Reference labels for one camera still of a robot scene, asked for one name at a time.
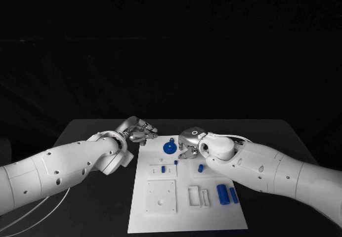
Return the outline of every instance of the white board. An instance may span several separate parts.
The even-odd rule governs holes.
[[[139,146],[137,158],[137,172],[134,191],[131,199],[128,233],[152,233],[152,232],[177,232],[177,231],[209,231],[209,230],[240,230],[248,229],[242,209],[239,203],[232,202],[232,197],[227,192],[230,203],[220,205],[216,185],[225,184],[226,190],[233,187],[232,180],[226,177],[217,177],[214,173],[207,171],[207,166],[203,163],[204,159],[199,155],[193,160],[177,159],[177,155],[186,151],[178,151],[173,154],[165,154],[163,145],[174,139],[177,144],[177,136],[158,136],[157,139],[148,140],[144,147]],[[174,197],[176,197],[176,213],[147,214],[145,206],[148,203],[148,181],[155,181],[155,178],[148,176],[150,165],[173,165],[177,160],[176,177],[157,177],[157,180],[174,181]],[[199,176],[194,173],[197,162],[204,165],[203,172]],[[190,186],[197,186],[200,207],[189,206],[189,191]],[[206,190],[209,207],[203,204],[201,190]]]

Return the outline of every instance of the blue object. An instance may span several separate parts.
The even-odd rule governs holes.
[[[235,190],[233,190],[233,188],[229,188],[229,193],[230,193],[230,197],[232,197],[232,201],[233,201],[233,203],[238,203],[238,200],[236,200],[236,194],[235,194]]]
[[[164,143],[163,149],[165,154],[173,154],[176,152],[176,144],[173,138],[170,138],[170,141]]]
[[[219,203],[220,203],[220,205],[229,204],[226,186],[223,184],[217,185],[217,194],[219,194]]]
[[[200,164],[200,165],[197,166],[197,172],[201,173],[201,171],[203,171],[203,165]]]

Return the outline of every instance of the robotic hand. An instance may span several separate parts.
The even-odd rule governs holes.
[[[252,190],[310,205],[342,227],[342,172],[297,161],[272,148],[233,135],[194,127],[178,135],[178,159],[206,159],[207,167]]]
[[[86,141],[53,147],[0,167],[0,215],[79,184],[90,171],[108,175],[119,165],[125,167],[132,159],[125,139],[144,146],[155,132],[132,116],[115,131],[96,133]]]

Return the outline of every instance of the gray table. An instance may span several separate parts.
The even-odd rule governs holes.
[[[86,140],[90,135],[113,130],[124,119],[73,120],[54,146]],[[217,134],[235,134],[252,142],[266,145],[290,157],[317,164],[290,125],[282,120],[255,119],[145,119],[158,129],[158,135],[178,135],[183,130],[197,126]],[[18,237],[115,237],[115,236],[342,236],[337,225],[307,205],[295,200],[259,193],[235,183],[248,230],[204,231],[126,234],[138,144],[128,143],[134,154],[126,168],[119,167],[111,175],[90,172],[83,182],[70,188],[63,203],[47,219]],[[49,213],[62,199],[64,192],[53,195],[27,220],[8,228],[1,234],[11,234],[27,228]],[[11,211],[4,223],[14,220],[36,203]]]

